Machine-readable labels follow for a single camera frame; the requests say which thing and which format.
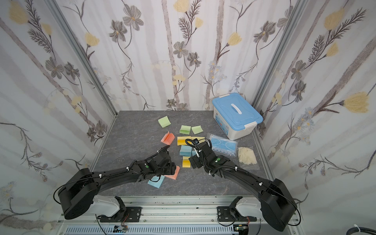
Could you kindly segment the pink memo pad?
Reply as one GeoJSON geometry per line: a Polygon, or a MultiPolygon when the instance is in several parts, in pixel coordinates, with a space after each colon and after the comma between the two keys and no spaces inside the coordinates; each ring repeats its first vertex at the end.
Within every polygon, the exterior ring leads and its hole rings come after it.
{"type": "Polygon", "coordinates": [[[170,179],[173,179],[173,180],[176,180],[179,171],[180,171],[180,167],[177,165],[177,166],[176,166],[176,169],[175,169],[175,173],[174,173],[173,175],[165,175],[165,177],[170,178],[170,179]]]}

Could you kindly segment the small yellow memo pad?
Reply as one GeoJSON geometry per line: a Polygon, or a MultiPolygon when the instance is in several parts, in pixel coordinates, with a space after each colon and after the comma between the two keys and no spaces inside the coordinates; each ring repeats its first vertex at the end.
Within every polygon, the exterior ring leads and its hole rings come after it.
{"type": "Polygon", "coordinates": [[[182,160],[182,167],[183,168],[190,168],[191,167],[191,163],[190,163],[190,160],[189,160],[189,156],[183,156],[183,160],[182,160]]]}

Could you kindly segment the torn yellow memo page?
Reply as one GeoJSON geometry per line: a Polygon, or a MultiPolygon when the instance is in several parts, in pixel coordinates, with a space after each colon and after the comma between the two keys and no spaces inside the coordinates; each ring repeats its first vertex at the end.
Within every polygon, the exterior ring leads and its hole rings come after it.
{"type": "Polygon", "coordinates": [[[194,143],[199,144],[205,141],[205,137],[192,137],[194,143]]]}

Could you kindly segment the large yellow memo pad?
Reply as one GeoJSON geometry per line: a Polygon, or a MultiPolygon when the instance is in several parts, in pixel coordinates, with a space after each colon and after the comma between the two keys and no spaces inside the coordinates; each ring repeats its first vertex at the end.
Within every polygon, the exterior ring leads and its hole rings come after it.
{"type": "Polygon", "coordinates": [[[182,136],[182,137],[177,137],[177,145],[178,146],[187,146],[186,140],[191,140],[191,136],[182,136]]]}

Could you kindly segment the torn green memo page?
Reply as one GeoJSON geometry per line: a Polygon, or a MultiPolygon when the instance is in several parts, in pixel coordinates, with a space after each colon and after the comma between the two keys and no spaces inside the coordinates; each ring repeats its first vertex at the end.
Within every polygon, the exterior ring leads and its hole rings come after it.
{"type": "Polygon", "coordinates": [[[199,125],[199,126],[193,126],[192,127],[192,132],[196,135],[196,134],[202,133],[203,129],[202,129],[201,125],[199,125]]]}

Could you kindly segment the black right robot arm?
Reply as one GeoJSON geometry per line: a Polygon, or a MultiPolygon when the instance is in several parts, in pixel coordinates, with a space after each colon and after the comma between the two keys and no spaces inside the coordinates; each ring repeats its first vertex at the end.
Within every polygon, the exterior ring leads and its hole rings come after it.
{"type": "Polygon", "coordinates": [[[214,153],[206,158],[197,154],[190,157],[189,161],[192,168],[203,167],[209,175],[229,179],[252,193],[260,202],[262,218],[277,231],[282,232],[298,210],[289,190],[279,179],[270,181],[256,176],[229,158],[214,153]]]}

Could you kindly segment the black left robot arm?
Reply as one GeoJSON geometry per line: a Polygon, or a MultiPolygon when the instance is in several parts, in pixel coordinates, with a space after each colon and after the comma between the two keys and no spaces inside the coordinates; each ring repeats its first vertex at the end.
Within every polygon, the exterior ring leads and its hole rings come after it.
{"type": "Polygon", "coordinates": [[[94,204],[94,198],[102,191],[153,177],[174,175],[176,164],[167,150],[160,151],[142,161],[133,161],[130,166],[110,170],[79,170],[58,190],[59,202],[66,220],[75,219],[87,212],[94,204]]]}

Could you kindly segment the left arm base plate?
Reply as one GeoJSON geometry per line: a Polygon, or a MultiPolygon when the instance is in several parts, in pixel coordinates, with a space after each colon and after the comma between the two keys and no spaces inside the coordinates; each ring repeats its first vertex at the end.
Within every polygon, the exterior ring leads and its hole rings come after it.
{"type": "Polygon", "coordinates": [[[99,215],[97,216],[97,220],[102,223],[139,222],[141,214],[142,207],[125,207],[120,208],[119,211],[111,217],[99,215]]]}

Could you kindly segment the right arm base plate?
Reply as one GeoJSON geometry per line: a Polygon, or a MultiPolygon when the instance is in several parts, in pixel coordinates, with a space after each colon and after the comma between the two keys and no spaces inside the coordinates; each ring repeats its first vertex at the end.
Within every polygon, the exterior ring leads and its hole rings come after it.
{"type": "Polygon", "coordinates": [[[256,222],[256,217],[244,217],[236,209],[229,206],[219,206],[216,208],[219,222],[256,222]]]}

